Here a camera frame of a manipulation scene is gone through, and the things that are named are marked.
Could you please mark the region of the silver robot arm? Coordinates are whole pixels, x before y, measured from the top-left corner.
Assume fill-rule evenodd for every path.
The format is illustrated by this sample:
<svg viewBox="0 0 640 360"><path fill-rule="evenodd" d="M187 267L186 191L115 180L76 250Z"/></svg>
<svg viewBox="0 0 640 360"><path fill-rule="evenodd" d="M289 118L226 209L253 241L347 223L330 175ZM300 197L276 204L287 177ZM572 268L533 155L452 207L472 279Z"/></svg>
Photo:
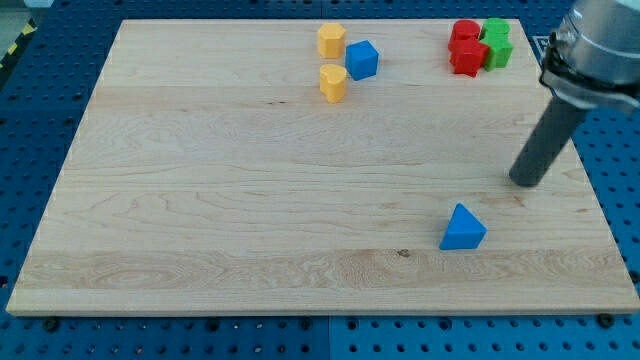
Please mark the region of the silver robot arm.
<svg viewBox="0 0 640 360"><path fill-rule="evenodd" d="M639 0L577 0L549 35L540 82L584 110L639 110Z"/></svg>

